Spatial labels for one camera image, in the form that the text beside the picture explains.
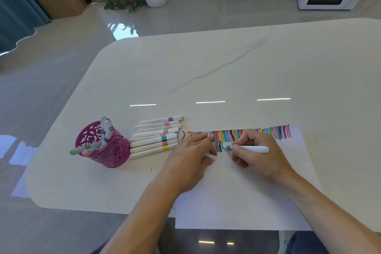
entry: gray tile floor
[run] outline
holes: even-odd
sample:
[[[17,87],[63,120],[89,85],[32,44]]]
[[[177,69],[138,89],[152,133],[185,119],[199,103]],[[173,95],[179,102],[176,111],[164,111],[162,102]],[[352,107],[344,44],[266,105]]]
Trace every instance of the gray tile floor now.
[[[0,57],[0,115],[6,121],[0,124],[0,253],[89,253],[125,219],[122,214],[39,208],[23,183],[31,156],[108,44],[133,36],[355,17],[381,19],[381,0],[361,0],[348,12],[298,11],[296,0],[168,0],[161,8],[137,13],[104,11],[100,4],[38,28],[35,36]],[[112,32],[117,25],[136,31]],[[208,239],[216,244],[198,244]],[[228,239],[235,245],[228,248]],[[175,230],[174,219],[168,220],[159,244],[163,254],[270,254],[279,247],[277,232]]]

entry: cardboard box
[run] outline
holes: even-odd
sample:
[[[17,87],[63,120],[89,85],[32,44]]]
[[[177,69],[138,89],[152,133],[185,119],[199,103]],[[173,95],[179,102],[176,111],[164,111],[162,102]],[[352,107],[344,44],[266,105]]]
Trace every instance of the cardboard box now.
[[[51,19],[81,15],[86,9],[85,0],[37,0]]]

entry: drawing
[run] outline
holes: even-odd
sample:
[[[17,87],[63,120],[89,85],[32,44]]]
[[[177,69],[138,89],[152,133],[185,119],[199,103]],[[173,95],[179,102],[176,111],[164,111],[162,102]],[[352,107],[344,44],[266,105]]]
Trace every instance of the drawing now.
[[[291,138],[290,125],[287,126],[276,126],[276,127],[266,127],[266,128],[257,128],[253,129],[257,132],[262,132],[270,134],[274,137],[275,140],[283,140]],[[224,143],[231,143],[232,141],[238,140],[244,130],[225,130],[225,131],[209,131],[208,135],[214,135],[215,141],[214,146],[217,152],[222,152],[222,147]],[[204,132],[190,132],[183,131],[181,141],[188,139],[191,136],[203,134]]]

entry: teal curtain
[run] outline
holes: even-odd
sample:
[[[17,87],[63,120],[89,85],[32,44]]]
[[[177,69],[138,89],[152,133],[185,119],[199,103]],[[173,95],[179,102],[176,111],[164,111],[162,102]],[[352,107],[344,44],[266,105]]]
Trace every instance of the teal curtain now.
[[[17,41],[49,22],[35,0],[0,0],[0,54],[16,48]]]

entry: person's left arm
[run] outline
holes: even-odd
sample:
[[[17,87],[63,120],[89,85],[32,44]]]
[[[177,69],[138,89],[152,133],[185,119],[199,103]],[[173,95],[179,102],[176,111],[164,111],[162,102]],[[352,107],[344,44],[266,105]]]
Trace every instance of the person's left arm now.
[[[217,155],[207,133],[193,136],[177,146],[163,168],[146,187],[134,209],[106,244],[101,254],[152,254],[173,203],[202,179],[205,168],[213,163],[203,158]]]

